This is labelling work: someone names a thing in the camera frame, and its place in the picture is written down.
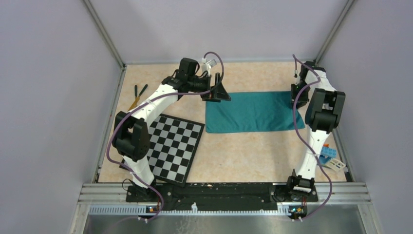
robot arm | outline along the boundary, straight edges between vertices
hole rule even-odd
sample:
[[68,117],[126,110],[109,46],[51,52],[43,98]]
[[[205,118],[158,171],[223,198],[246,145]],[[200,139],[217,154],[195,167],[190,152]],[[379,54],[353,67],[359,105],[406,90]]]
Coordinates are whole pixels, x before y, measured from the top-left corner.
[[[338,126],[345,94],[333,88],[327,79],[323,68],[316,67],[313,62],[306,62],[319,75],[320,82],[310,86],[313,91],[311,101],[305,114],[305,124],[308,125],[307,143],[319,157],[323,145],[331,131]],[[300,80],[297,84],[292,84],[292,101],[294,102],[298,91],[307,83],[317,81],[314,73],[304,66],[301,66]],[[297,104],[297,108],[304,106],[308,101],[309,89],[303,92]],[[305,147],[302,161],[293,170],[293,174],[288,178],[287,186],[290,193],[295,195],[306,195],[314,190],[314,178],[316,174],[317,159],[313,152]]]
[[[159,85],[158,89],[144,102],[148,105],[140,110],[135,111],[120,127],[114,140],[113,147],[123,156],[123,159],[132,168],[133,173],[136,173],[145,183],[151,184],[154,181],[154,176],[149,168],[148,158],[146,154],[150,146],[150,136],[148,128],[152,122],[170,105],[177,102],[184,93],[188,92],[205,92],[212,91],[208,94],[201,95],[204,101],[220,102],[221,100],[231,100],[223,85],[218,81],[221,79],[221,74],[216,73],[215,84],[210,86],[211,67],[216,65],[215,60],[203,61],[202,74],[199,77],[195,75],[199,64],[197,61],[190,58],[183,58],[172,76],[165,78]],[[156,97],[164,94],[176,93],[151,101]],[[116,128],[119,122],[127,115],[125,112],[119,112],[115,118]],[[147,188],[144,184],[133,177],[133,182],[142,187],[143,191]]]

wooden table surface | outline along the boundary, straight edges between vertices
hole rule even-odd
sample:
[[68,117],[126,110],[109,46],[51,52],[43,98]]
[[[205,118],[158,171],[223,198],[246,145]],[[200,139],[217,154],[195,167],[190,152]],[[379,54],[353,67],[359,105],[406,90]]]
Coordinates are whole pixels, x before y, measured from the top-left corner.
[[[295,82],[293,62],[224,65],[223,84],[229,93],[289,91],[291,83]],[[141,103],[177,68],[178,64],[128,65],[116,113],[126,112],[133,103],[135,84],[139,90],[145,84],[149,85],[141,96]],[[220,71],[219,64],[212,69],[213,74]],[[306,107],[299,109],[302,117],[305,110]],[[185,96],[163,113],[205,123],[205,102],[199,96]],[[306,137],[307,129],[301,129],[300,133]],[[336,148],[332,135],[326,143],[330,144],[330,148]],[[232,134],[209,134],[204,131],[187,182],[285,182],[300,163],[304,150],[305,146],[294,130]],[[110,155],[115,160],[122,160],[113,147]],[[326,169],[326,172],[333,181],[346,181],[343,171],[335,173]],[[104,159],[99,182],[121,182],[125,178],[131,178],[131,174]],[[319,168],[315,180],[328,181]]]

green cloth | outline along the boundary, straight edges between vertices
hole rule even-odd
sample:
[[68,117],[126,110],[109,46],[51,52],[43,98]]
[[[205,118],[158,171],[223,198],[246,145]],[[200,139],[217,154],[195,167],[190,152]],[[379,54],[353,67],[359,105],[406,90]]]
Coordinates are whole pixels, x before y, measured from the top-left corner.
[[[206,102],[207,133],[293,130],[291,92],[230,93],[232,101]],[[304,128],[297,112],[297,126]]]

gray wall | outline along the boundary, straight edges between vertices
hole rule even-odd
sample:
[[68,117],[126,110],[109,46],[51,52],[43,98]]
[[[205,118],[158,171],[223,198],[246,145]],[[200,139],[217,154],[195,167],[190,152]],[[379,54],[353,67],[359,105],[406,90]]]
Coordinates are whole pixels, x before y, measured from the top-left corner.
[[412,9],[411,0],[358,1],[322,61],[347,94],[340,130],[389,234],[411,233]]
[[126,63],[313,59],[347,0],[92,0]]
[[67,233],[120,69],[81,1],[0,5],[0,233]]

checkerboard pattern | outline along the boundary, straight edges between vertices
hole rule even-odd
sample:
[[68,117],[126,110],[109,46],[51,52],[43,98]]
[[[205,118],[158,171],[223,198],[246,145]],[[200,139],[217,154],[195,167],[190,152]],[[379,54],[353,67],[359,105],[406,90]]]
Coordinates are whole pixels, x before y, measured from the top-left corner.
[[148,161],[156,179],[184,186],[204,124],[161,114],[149,127]]

